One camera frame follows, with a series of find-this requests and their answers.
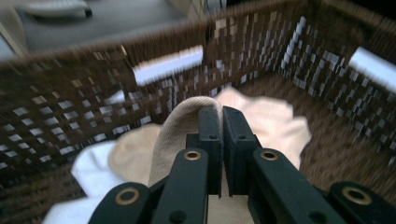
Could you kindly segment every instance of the metal ring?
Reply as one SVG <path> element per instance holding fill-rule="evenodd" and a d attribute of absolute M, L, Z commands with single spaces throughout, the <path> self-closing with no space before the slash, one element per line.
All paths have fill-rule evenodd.
<path fill-rule="evenodd" d="M 124 193 L 128 193 L 131 192 L 134 194 L 134 197 L 132 197 L 131 199 L 128 200 L 123 200 L 121 198 L 122 194 Z M 136 200 L 139 198 L 139 190 L 135 189 L 135 188 L 127 188 L 127 189 L 123 189 L 122 191 L 120 191 L 117 196 L 116 196 L 116 203 L 119 205 L 128 205 L 130 203 L 134 203 L 136 202 Z"/>
<path fill-rule="evenodd" d="M 362 198 L 357 198 L 351 195 L 351 192 L 359 193 Z M 361 189 L 353 188 L 353 187 L 344 187 L 343 188 L 343 195 L 348 198 L 353 203 L 358 203 L 362 205 L 368 205 L 372 202 L 372 198 L 366 192 L 362 191 Z"/>
<path fill-rule="evenodd" d="M 272 151 L 264 151 L 260 154 L 260 156 L 262 156 L 263 159 L 266 159 L 268 161 L 276 161 L 277 160 L 277 154 L 272 152 Z"/>
<path fill-rule="evenodd" d="M 189 161 L 196 161 L 201 158 L 201 153 L 198 151 L 188 151 L 184 153 L 184 158 Z"/>

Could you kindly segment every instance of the screw hole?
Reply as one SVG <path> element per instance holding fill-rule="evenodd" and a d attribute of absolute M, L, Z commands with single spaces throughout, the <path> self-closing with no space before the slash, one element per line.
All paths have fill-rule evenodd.
<path fill-rule="evenodd" d="M 275 152 L 272 151 L 264 151 L 261 154 L 263 159 L 266 159 L 268 161 L 276 161 L 277 160 L 277 155 L 275 154 Z"/>
<path fill-rule="evenodd" d="M 320 212 L 311 212 L 309 214 L 309 218 L 311 218 L 311 220 L 314 223 L 318 223 L 318 224 L 322 224 L 322 223 L 327 223 L 327 218 L 325 215 L 323 215 Z"/>
<path fill-rule="evenodd" d="M 188 151 L 184 153 L 184 158 L 189 161 L 196 161 L 201 158 L 201 153 L 198 151 Z"/>
<path fill-rule="evenodd" d="M 169 216 L 169 221 L 172 223 L 183 223 L 186 220 L 186 213 L 183 211 L 175 211 Z"/>
<path fill-rule="evenodd" d="M 116 196 L 116 203 L 119 205 L 128 205 L 134 203 L 139 198 L 139 190 L 127 188 L 120 191 Z"/>
<path fill-rule="evenodd" d="M 368 205 L 372 202 L 372 198 L 366 192 L 352 187 L 344 187 L 342 189 L 344 197 L 353 203 Z"/>
<path fill-rule="evenodd" d="M 354 190 L 350 191 L 349 195 L 356 199 L 360 199 L 360 200 L 364 199 L 364 195 L 362 195 L 360 192 L 357 192 Z"/>

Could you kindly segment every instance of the gray surface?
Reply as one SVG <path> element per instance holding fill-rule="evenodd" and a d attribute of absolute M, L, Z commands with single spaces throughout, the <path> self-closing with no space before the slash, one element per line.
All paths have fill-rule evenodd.
<path fill-rule="evenodd" d="M 14 58 L 16 58 L 14 50 L 12 50 L 3 36 L 0 35 L 0 61 L 6 61 Z"/>
<path fill-rule="evenodd" d="M 141 34 L 187 18 L 166 0 L 91 0 L 93 16 L 83 11 L 67 18 L 35 19 L 17 8 L 31 52 Z"/>

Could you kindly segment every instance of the cream towel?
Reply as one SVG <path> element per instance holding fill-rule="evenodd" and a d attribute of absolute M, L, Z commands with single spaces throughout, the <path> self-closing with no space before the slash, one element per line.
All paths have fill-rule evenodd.
<path fill-rule="evenodd" d="M 158 124 L 147 124 L 123 134 L 108 155 L 110 169 L 125 180 L 147 185 L 152 150 L 161 127 Z"/>
<path fill-rule="evenodd" d="M 128 181 L 145 184 L 149 176 L 148 186 L 161 180 L 169 174 L 176 154 L 185 148 L 186 134 L 198 133 L 198 111 L 209 105 L 217 109 L 220 124 L 223 105 L 239 109 L 263 147 L 281 151 L 297 169 L 300 167 L 300 154 L 311 138 L 306 119 L 294 118 L 292 106 L 285 101 L 267 97 L 249 98 L 233 88 L 227 88 L 215 99 L 192 97 L 180 103 L 159 131 L 154 148 L 147 141 L 155 137 L 143 134 L 146 133 L 145 129 L 149 129 L 148 125 L 140 128 L 140 131 L 125 134 L 108 158 L 110 168 Z M 128 162 L 136 158 L 139 160 L 137 164 L 146 164 L 146 169 L 136 168 L 136 164 Z M 222 195 L 221 199 L 209 196 L 208 223 L 253 223 L 248 211 L 248 197 L 226 196 L 228 188 L 225 174 Z"/>

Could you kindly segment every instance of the wicker basket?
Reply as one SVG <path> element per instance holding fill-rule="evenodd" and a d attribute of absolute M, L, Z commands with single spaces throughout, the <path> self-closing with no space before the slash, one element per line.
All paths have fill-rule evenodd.
<path fill-rule="evenodd" d="M 132 67 L 197 45 L 201 65 L 136 84 Z M 0 223 L 39 223 L 55 203 L 83 197 L 70 166 L 84 147 L 163 123 L 182 100 L 230 84 L 308 118 L 301 172 L 313 185 L 354 181 L 396 205 L 396 97 L 348 66 L 359 46 L 396 63 L 396 23 L 346 1 L 279 0 L 2 63 Z M 108 105 L 119 90 L 126 101 Z"/>

